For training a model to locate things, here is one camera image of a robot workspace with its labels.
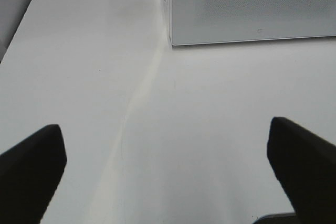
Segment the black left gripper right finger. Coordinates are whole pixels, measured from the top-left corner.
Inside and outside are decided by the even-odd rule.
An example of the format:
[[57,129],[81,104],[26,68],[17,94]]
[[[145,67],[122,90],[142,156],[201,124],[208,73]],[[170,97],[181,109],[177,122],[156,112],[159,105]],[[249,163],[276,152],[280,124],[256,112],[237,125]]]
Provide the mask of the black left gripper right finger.
[[301,223],[335,223],[335,145],[274,117],[267,158]]

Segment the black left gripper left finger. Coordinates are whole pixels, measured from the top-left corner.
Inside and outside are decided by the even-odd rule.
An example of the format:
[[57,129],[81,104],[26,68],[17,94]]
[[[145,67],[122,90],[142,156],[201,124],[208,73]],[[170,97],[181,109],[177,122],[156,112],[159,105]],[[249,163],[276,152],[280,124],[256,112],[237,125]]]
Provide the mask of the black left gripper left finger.
[[46,125],[1,154],[1,223],[40,223],[66,164],[57,124]]

